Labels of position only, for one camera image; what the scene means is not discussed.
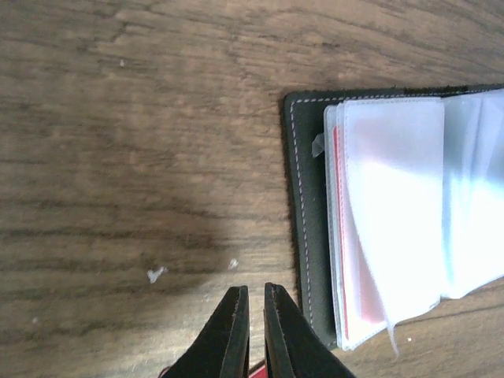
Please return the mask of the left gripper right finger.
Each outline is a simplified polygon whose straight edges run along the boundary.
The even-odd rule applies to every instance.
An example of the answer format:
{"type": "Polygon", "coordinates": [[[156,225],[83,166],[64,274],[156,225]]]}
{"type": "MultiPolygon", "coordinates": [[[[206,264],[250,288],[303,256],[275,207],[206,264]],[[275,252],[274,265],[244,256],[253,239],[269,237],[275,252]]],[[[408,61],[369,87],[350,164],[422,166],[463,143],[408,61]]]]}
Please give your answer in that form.
{"type": "Polygon", "coordinates": [[[265,364],[269,377],[354,374],[318,339],[286,289],[265,285],[265,364]]]}

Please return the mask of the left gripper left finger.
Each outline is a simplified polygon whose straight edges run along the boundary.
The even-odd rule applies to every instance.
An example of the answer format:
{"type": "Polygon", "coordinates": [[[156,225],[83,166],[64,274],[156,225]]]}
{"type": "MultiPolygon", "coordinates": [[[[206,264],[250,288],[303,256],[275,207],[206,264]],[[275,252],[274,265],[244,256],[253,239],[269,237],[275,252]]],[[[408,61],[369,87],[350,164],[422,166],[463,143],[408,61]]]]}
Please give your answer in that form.
{"type": "Polygon", "coordinates": [[[247,377],[249,352],[248,288],[230,287],[195,341],[161,376],[247,377]]]}

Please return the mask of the black leather card holder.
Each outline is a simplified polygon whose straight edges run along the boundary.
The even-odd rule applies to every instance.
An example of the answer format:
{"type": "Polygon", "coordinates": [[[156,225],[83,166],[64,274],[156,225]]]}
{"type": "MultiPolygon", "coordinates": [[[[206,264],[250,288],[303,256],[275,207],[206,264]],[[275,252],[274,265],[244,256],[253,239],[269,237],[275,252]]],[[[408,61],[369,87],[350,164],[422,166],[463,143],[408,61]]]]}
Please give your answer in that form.
{"type": "Polygon", "coordinates": [[[503,276],[503,86],[298,91],[282,104],[302,312],[344,340],[333,131],[386,328],[503,276]]]}

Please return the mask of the red VIP card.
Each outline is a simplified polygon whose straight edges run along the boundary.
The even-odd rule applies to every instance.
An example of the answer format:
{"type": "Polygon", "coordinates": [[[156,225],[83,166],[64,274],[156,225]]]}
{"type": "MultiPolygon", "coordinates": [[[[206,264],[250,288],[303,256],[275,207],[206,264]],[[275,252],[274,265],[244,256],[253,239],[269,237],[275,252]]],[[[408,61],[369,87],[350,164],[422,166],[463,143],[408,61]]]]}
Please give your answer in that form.
{"type": "Polygon", "coordinates": [[[339,201],[339,237],[343,270],[344,340],[354,349],[386,328],[380,296],[365,260],[350,206],[344,161],[344,136],[333,131],[339,201]]]}

